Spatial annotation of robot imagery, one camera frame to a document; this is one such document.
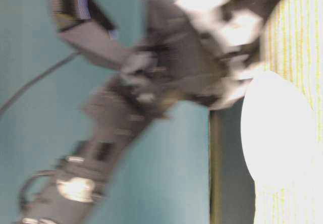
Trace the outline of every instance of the white round object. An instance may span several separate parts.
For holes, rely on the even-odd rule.
[[[289,81],[263,72],[250,83],[242,106],[241,140],[258,184],[283,188],[302,181],[315,151],[313,112]]]

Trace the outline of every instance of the yellow striped surface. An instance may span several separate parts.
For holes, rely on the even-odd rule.
[[[254,224],[323,223],[322,12],[323,0],[282,0],[261,39],[262,68],[290,80],[315,112],[317,155],[304,183],[279,191],[255,183]]]

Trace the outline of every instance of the wire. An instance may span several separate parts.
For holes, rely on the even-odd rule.
[[[39,74],[29,82],[27,82],[25,85],[23,85],[18,91],[11,97],[9,98],[1,107],[0,107],[0,117],[2,114],[24,93],[26,92],[32,85],[37,83],[37,81],[43,79],[44,77],[48,76],[50,73],[54,72],[56,69],[60,68],[61,66],[67,64],[70,62],[72,59],[74,59],[77,55],[79,55],[79,52],[74,52],[64,58],[63,60],[59,61],[55,65],[51,66],[49,69],[44,71],[43,73]]]

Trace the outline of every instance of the teal background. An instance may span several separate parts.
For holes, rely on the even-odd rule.
[[[139,0],[97,1],[119,26],[121,43],[140,38]],[[47,7],[47,0],[0,0],[0,103],[73,51],[57,38]],[[0,118],[1,223],[18,216],[18,191],[34,171],[51,169],[90,135],[91,122],[79,108],[114,73],[77,58]],[[208,223],[207,109],[182,102],[168,115],[136,140],[87,223]]]

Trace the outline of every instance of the black cable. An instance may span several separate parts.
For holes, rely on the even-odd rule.
[[[37,81],[43,79],[59,67],[65,65],[66,63],[70,62],[74,57],[76,57],[79,52],[74,52],[70,54],[68,57],[63,59],[62,61],[59,61],[55,65],[51,66],[49,69],[44,71],[43,73],[39,74],[29,82],[27,82],[24,86],[22,86],[11,98],[9,98],[1,107],[0,107],[0,117],[1,115],[27,90],[29,89],[33,84],[35,84]]]
[[[19,209],[21,212],[25,210],[25,207],[28,204],[27,198],[26,198],[26,191],[29,189],[32,183],[40,177],[50,177],[53,176],[56,173],[55,170],[43,170],[43,171],[38,171],[34,173],[23,185],[19,192]]]

